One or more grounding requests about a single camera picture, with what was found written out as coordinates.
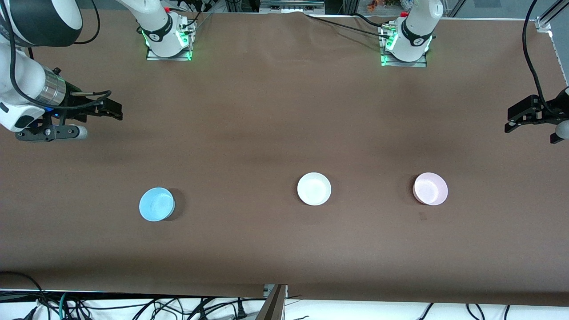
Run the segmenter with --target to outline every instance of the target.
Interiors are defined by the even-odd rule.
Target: wire
[[[344,24],[339,24],[339,23],[332,22],[332,21],[329,21],[329,20],[320,19],[320,18],[318,18],[318,17],[313,17],[313,16],[311,16],[311,15],[307,15],[307,17],[309,17],[309,18],[311,18],[311,19],[314,19],[314,20],[318,20],[318,21],[322,21],[322,22],[334,24],[334,25],[339,26],[339,27],[343,27],[343,28],[347,28],[347,29],[359,31],[359,32],[362,32],[362,33],[364,33],[364,34],[371,34],[371,35],[378,36],[378,37],[380,37],[380,38],[385,38],[385,39],[389,38],[388,35],[382,35],[382,34],[378,34],[378,33],[375,33],[375,32],[370,32],[370,31],[366,31],[366,30],[362,30],[362,29],[358,29],[358,28],[346,26],[346,25],[344,25]]]
[[[471,316],[472,318],[474,318],[475,320],[486,320],[486,317],[484,316],[484,312],[482,312],[482,308],[480,307],[480,305],[477,304],[477,303],[474,304],[474,305],[478,308],[478,311],[480,311],[480,315],[482,316],[482,319],[477,318],[477,317],[472,313],[472,311],[470,311],[470,303],[467,303],[467,304],[466,304],[466,310],[468,311],[468,313],[470,314],[470,316]]]
[[[428,304],[427,308],[425,309],[425,311],[423,312],[423,315],[419,318],[419,320],[424,320],[427,317],[428,312],[431,310],[431,308],[434,304],[435,304],[434,302],[431,302],[430,304]]]
[[[7,15],[6,12],[5,12],[5,11],[6,11],[6,6],[4,5],[4,3],[2,3],[2,11],[4,11],[4,12],[3,12],[4,17],[6,17],[6,20],[7,20],[6,22],[7,22],[7,24],[10,26],[10,29],[11,29],[11,28],[12,28],[12,24],[11,24],[11,22],[8,20],[8,15]],[[12,38],[12,40],[14,40],[14,34],[13,34],[13,33],[11,33],[11,38]],[[38,289],[38,291],[39,291],[39,293],[40,293],[40,296],[41,296],[41,298],[43,299],[43,302],[45,302],[46,304],[48,303],[48,300],[47,300],[47,298],[46,298],[45,292],[43,291],[43,289],[42,289],[42,287],[39,285],[39,283],[34,280],[34,278],[28,276],[28,275],[25,274],[25,273],[21,273],[21,272],[16,272],[16,271],[0,271],[0,276],[5,276],[5,275],[18,276],[18,277],[23,277],[23,278],[26,278],[26,279],[30,280],[30,281],[36,286],[36,288]],[[50,311],[49,308],[47,309],[47,318],[48,318],[48,320],[51,320],[51,311]]]
[[[101,97],[99,97],[97,100],[93,100],[91,102],[88,102],[86,104],[82,104],[82,105],[75,105],[75,106],[60,106],[60,105],[50,105],[50,104],[46,104],[43,103],[41,101],[38,101],[32,97],[29,97],[27,94],[25,94],[20,87],[18,86],[18,83],[16,82],[16,41],[14,39],[14,29],[12,28],[12,22],[10,20],[10,16],[8,14],[8,9],[6,8],[6,5],[2,2],[2,5],[0,6],[2,8],[2,14],[4,15],[5,21],[6,21],[6,29],[8,30],[8,38],[10,41],[10,82],[12,83],[12,86],[14,87],[14,90],[16,90],[16,92],[22,96],[23,98],[25,98],[26,100],[28,100],[29,102],[36,104],[38,106],[42,106],[43,108],[54,108],[54,109],[60,109],[60,110],[73,110],[73,109],[82,109],[82,108],[87,108],[89,106],[94,106],[94,105],[99,105],[103,102],[103,100],[105,100],[106,98],[108,98],[111,94],[110,90],[104,91],[105,94]]]
[[[63,293],[59,300],[59,320],[63,320],[63,302],[65,301],[65,296],[67,296],[67,292]]]
[[[154,304],[154,302],[156,302],[158,299],[152,299],[150,302],[148,302],[147,304],[145,304],[133,317],[133,320],[138,320],[138,318],[140,318],[140,316],[142,315],[142,313],[144,312],[144,310],[146,310],[150,305]]]
[[[537,3],[538,0],[533,0],[531,2],[530,8],[527,10],[527,14],[526,14],[526,19],[523,21],[523,30],[522,30],[522,47],[523,47],[523,56],[526,58],[526,62],[527,62],[527,66],[530,68],[531,71],[531,75],[534,78],[534,82],[535,82],[535,87],[537,89],[537,94],[539,96],[539,100],[541,102],[541,104],[543,105],[543,107],[551,112],[551,114],[555,114],[550,108],[549,105],[547,104],[547,101],[545,100],[545,98],[543,97],[543,92],[541,90],[541,84],[539,83],[539,78],[537,76],[537,72],[535,71],[535,68],[533,66],[533,63],[531,62],[530,59],[530,55],[527,52],[527,24],[529,23],[530,20],[530,16],[531,16],[531,12],[533,11],[533,8],[535,7],[535,4]]]
[[[83,305],[83,307],[87,310],[91,309],[91,310],[114,310],[114,309],[127,309],[127,308],[134,308],[134,307],[141,307],[146,305],[146,303],[142,303],[139,305],[131,305],[131,306],[117,306],[117,307],[89,307],[86,306],[85,303],[81,303]]]
[[[361,15],[361,14],[359,14],[359,13],[352,13],[352,14],[350,14],[350,15],[353,16],[353,17],[360,17],[360,18],[362,18],[365,22],[367,22],[368,24],[371,24],[371,25],[374,26],[374,27],[379,27],[379,28],[381,28],[381,23],[372,22],[372,21],[370,21],[368,18],[364,17],[363,15]]]
[[[195,17],[193,20],[191,20],[188,24],[184,24],[184,25],[182,26],[182,28],[186,28],[186,27],[188,27],[188,26],[191,26],[194,22],[196,22],[197,17],[199,17],[200,14],[201,14],[201,11],[198,11],[196,17]]]
[[[178,320],[178,315],[177,315],[177,314],[175,314],[174,312],[172,312],[172,311],[170,311],[170,310],[164,309],[164,308],[166,307],[166,305],[168,305],[169,303],[171,303],[171,302],[173,302],[173,301],[175,301],[175,300],[177,300],[177,299],[174,298],[174,299],[172,299],[172,300],[166,302],[166,304],[164,304],[164,305],[163,305],[162,303],[158,302],[158,301],[155,301],[155,302],[154,302],[154,311],[152,312],[152,316],[150,316],[150,319],[151,319],[151,320],[154,320],[154,319],[156,318],[156,315],[157,315],[160,311],[164,310],[164,311],[166,311],[166,312],[168,312],[168,313],[173,314],[174,317],[176,317],[176,320]],[[159,308],[159,309],[156,308],[156,303],[158,303],[158,305],[160,305],[160,308]]]
[[[93,9],[95,9],[95,15],[97,16],[97,31],[95,32],[95,34],[91,37],[91,39],[87,40],[87,41],[77,41],[75,42],[75,44],[87,44],[92,42],[93,40],[95,40],[97,38],[97,36],[99,35],[99,31],[101,31],[101,18],[99,17],[99,10],[97,10],[97,6],[95,5],[95,1],[91,0],[91,3],[93,4]]]
[[[510,311],[510,305],[506,306],[506,311],[504,311],[504,320],[508,320],[508,312]]]

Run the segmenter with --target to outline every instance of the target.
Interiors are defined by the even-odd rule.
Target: metal frame
[[[324,0],[261,0],[259,13],[290,13],[294,11],[305,14],[325,14]]]
[[[464,6],[464,3],[466,1],[467,0],[458,0],[458,2],[455,4],[455,6],[454,6],[454,8],[452,8],[452,10],[450,10],[450,11],[445,10],[445,13],[448,12],[447,17],[450,17],[450,18],[456,17],[456,15],[459,13],[460,9],[462,9],[462,7]]]
[[[569,6],[569,0],[557,0],[543,14],[537,16],[535,26],[538,31],[548,32],[551,29],[550,22],[567,6]]]
[[[286,294],[287,285],[274,285],[255,320],[282,320]]]
[[[227,12],[243,12],[242,0],[225,0]]]

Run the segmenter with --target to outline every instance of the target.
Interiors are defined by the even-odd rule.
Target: power cable
[[[427,317],[428,312],[431,310],[431,308],[434,304],[435,304],[434,302],[431,302],[430,304],[428,304],[427,308],[423,312],[423,315],[418,320],[424,320]]]
[[[101,18],[99,17],[99,10],[97,10],[97,6],[95,5],[95,1],[91,0],[91,3],[93,4],[93,9],[95,9],[95,15],[97,16],[97,31],[95,31],[95,34],[91,37],[91,39],[89,39],[87,41],[77,41],[77,42],[75,42],[75,44],[90,43],[97,38],[97,36],[99,35],[99,31],[101,31]]]
[[[531,62],[530,59],[530,55],[527,52],[527,24],[529,23],[530,20],[530,16],[531,16],[531,12],[533,11],[533,8],[535,7],[535,4],[537,3],[538,0],[533,0],[531,2],[530,8],[527,11],[526,14],[526,18],[523,21],[523,30],[522,30],[522,48],[523,48],[523,56],[526,58],[526,63],[527,66],[530,68],[530,72],[531,75],[534,78],[534,82],[535,82],[535,87],[537,89],[537,94],[539,96],[539,100],[541,102],[541,104],[543,105],[543,107],[549,111],[551,114],[555,114],[550,108],[549,105],[547,104],[547,101],[545,100],[544,96],[543,96],[543,92],[541,90],[541,84],[539,83],[539,78],[537,76],[537,72],[535,71],[535,68],[533,66],[533,63]]]
[[[506,306],[506,310],[504,311],[504,320],[508,320],[508,312],[510,311],[510,305]]]
[[[4,5],[4,3],[2,3],[2,11],[6,11],[6,6]],[[5,12],[4,12],[4,17],[6,17],[7,24],[11,28],[11,23],[8,20],[8,15]],[[13,33],[11,33],[11,38],[12,38],[12,40],[14,40],[14,34]],[[28,276],[27,274],[21,273],[21,272],[16,272],[16,271],[0,271],[0,276],[17,276],[17,277],[23,277],[23,278],[30,280],[35,285],[35,287],[38,289],[43,301],[45,303],[49,303],[47,298],[46,298],[46,295],[45,295],[42,287],[39,285],[39,283],[37,281],[35,281],[34,278]],[[48,320],[51,320],[51,311],[49,308],[47,309],[47,318],[48,318]]]
[[[107,90],[107,91],[104,91],[105,94],[103,96],[99,97],[96,100],[88,102],[86,104],[75,105],[75,106],[60,106],[60,105],[50,105],[50,104],[43,103],[43,102],[38,101],[38,100],[28,96],[27,94],[25,94],[20,89],[20,87],[18,86],[18,83],[16,82],[16,42],[14,39],[14,29],[12,28],[12,21],[10,19],[10,15],[8,14],[8,9],[6,8],[6,5],[4,4],[4,2],[1,3],[0,7],[2,8],[2,14],[4,15],[4,18],[6,21],[6,29],[8,31],[8,38],[10,41],[10,82],[12,83],[12,87],[14,87],[14,90],[16,90],[16,92],[20,96],[22,96],[24,99],[28,100],[29,102],[36,104],[38,106],[41,106],[43,108],[53,108],[53,109],[60,109],[60,110],[74,110],[74,109],[87,108],[89,106],[94,106],[94,105],[100,105],[103,102],[103,100],[105,100],[106,98],[108,98],[110,96],[111,91]]]
[[[482,312],[482,308],[480,307],[480,305],[477,304],[477,303],[474,304],[474,305],[478,308],[478,311],[480,311],[480,315],[482,316],[482,319],[476,317],[476,316],[472,313],[472,311],[470,311],[470,303],[467,303],[467,304],[466,304],[466,310],[468,311],[468,313],[470,314],[470,316],[471,316],[472,318],[474,318],[475,320],[486,320],[486,317],[484,316],[484,312]]]
[[[364,21],[367,22],[368,24],[371,24],[371,25],[374,26],[374,27],[379,27],[379,28],[381,28],[381,23],[375,23],[375,22],[369,20],[368,18],[364,17],[363,15],[361,15],[361,14],[359,14],[359,13],[352,13],[352,14],[350,14],[350,15],[353,16],[353,17],[360,17],[360,18],[362,18],[362,20],[364,20]]]
[[[362,30],[362,29],[358,29],[358,28],[346,26],[345,24],[333,22],[333,21],[330,21],[330,20],[321,19],[321,18],[318,18],[318,17],[313,17],[313,16],[311,16],[311,15],[307,15],[307,17],[309,17],[309,18],[311,18],[311,19],[314,19],[314,20],[322,21],[322,22],[325,22],[325,23],[334,24],[335,26],[339,26],[339,27],[342,27],[342,28],[347,28],[347,29],[351,29],[351,30],[354,30],[354,31],[358,31],[358,32],[361,32],[361,33],[364,33],[364,34],[370,34],[370,35],[378,36],[378,37],[380,37],[380,38],[385,38],[385,39],[388,39],[388,38],[389,38],[388,35],[382,35],[382,34],[379,34],[379,33],[376,33],[376,32],[370,32],[370,31],[366,31],[366,30]]]

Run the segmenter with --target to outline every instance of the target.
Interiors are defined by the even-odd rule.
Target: brown tablecloth
[[[535,93],[522,21],[443,20],[428,67],[397,68],[377,38],[300,13],[215,14],[191,62],[145,61],[128,11],[101,20],[93,43],[35,55],[113,90],[124,120],[91,117],[76,142],[0,130],[0,269],[46,289],[569,301],[569,145],[549,144],[550,125],[504,133],[507,108]],[[551,99],[564,87],[551,40],[530,28],[528,42]],[[332,182],[319,207],[296,195],[311,171]],[[448,183],[441,206],[413,198],[426,171]],[[155,186],[174,191],[177,219],[141,218]]]

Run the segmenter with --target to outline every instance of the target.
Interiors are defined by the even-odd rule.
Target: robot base
[[[194,23],[189,30],[189,35],[182,36],[183,41],[187,41],[189,45],[182,49],[177,55],[164,58],[157,56],[150,48],[146,51],[146,60],[149,61],[192,61],[193,43],[196,40],[196,24]]]
[[[393,33],[392,31],[386,31],[381,27],[378,27],[377,31],[379,34],[382,35],[385,34],[389,36],[392,36]],[[419,67],[419,68],[424,68],[427,66],[426,54],[423,54],[421,58],[419,58],[419,60],[413,62],[405,62],[395,58],[395,56],[391,52],[385,50],[387,43],[390,41],[391,39],[380,38],[381,65],[390,65],[392,67]]]

